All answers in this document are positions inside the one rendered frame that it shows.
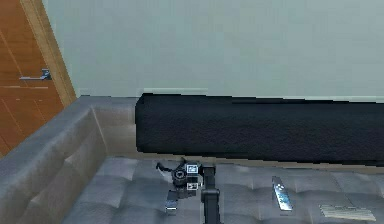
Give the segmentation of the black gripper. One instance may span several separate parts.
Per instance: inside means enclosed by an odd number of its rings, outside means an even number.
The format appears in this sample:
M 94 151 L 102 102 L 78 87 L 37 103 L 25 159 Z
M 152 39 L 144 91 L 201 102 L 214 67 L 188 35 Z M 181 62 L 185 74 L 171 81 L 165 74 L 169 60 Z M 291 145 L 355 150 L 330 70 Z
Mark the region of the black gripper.
M 157 162 L 156 169 L 161 172 L 169 172 L 172 175 L 173 185 L 176 187 L 184 187 L 187 182 L 187 172 L 185 170 L 185 164 L 187 160 L 184 157 L 181 157 L 181 166 L 178 166 L 174 170 L 171 168 L 165 167 L 162 163 Z

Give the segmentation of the small silver phone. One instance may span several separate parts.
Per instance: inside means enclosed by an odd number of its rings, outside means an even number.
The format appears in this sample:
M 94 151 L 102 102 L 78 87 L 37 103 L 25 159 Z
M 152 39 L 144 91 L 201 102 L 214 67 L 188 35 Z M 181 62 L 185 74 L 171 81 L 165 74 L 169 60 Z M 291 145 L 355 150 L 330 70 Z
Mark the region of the small silver phone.
M 175 214 L 178 205 L 178 194 L 176 191 L 169 190 L 165 201 L 165 211 L 167 214 Z

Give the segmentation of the long black sofa cushion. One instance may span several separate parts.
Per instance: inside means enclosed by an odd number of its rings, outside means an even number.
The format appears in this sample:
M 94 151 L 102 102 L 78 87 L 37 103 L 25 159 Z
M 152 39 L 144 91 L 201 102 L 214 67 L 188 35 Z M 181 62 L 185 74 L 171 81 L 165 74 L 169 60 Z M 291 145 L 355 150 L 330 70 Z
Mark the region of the long black sofa cushion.
M 143 153 L 384 167 L 384 103 L 143 94 Z

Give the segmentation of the silver remote control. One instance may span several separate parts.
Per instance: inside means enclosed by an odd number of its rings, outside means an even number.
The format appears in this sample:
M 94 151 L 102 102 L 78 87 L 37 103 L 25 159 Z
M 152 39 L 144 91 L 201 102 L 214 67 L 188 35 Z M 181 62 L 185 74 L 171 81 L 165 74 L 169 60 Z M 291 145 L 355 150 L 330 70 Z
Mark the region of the silver remote control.
M 290 201 L 288 191 L 283 184 L 280 177 L 273 176 L 272 177 L 272 188 L 274 191 L 274 195 L 277 199 L 278 206 L 281 211 L 292 211 L 293 206 Z

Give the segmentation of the grey tufted sofa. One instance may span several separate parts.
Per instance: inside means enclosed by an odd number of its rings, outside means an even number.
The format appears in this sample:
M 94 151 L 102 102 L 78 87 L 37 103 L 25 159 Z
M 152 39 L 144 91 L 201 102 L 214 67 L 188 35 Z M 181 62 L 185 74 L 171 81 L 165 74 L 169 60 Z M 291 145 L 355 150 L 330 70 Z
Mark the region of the grey tufted sofa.
M 198 196 L 168 215 L 176 155 L 136 149 L 132 98 L 81 97 L 0 159 L 0 224 L 203 224 Z M 224 224 L 384 224 L 384 169 L 214 159 Z M 292 211 L 281 211 L 272 177 Z M 366 208 L 376 221 L 327 218 L 320 205 Z

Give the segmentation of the brown wooden room door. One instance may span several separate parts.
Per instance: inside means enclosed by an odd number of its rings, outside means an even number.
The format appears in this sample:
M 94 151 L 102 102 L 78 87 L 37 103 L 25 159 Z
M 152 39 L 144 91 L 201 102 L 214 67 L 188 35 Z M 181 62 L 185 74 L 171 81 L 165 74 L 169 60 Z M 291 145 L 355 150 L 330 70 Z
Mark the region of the brown wooden room door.
M 19 0 L 0 0 L 0 158 L 63 110 Z

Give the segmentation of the beige striped flat book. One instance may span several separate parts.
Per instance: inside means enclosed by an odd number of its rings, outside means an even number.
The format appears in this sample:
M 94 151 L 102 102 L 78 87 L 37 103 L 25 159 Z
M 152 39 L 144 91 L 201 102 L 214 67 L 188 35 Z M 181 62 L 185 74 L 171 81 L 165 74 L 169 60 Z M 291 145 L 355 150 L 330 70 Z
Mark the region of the beige striped flat book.
M 372 211 L 366 208 L 320 205 L 321 213 L 327 218 L 340 218 L 359 221 L 376 221 Z

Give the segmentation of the light wooden door frame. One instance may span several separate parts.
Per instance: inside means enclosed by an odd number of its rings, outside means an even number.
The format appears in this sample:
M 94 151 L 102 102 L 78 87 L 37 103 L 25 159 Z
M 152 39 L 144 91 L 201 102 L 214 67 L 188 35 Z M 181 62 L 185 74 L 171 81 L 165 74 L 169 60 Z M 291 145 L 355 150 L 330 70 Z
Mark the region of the light wooden door frame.
M 64 107 L 77 97 L 43 0 L 19 0 Z

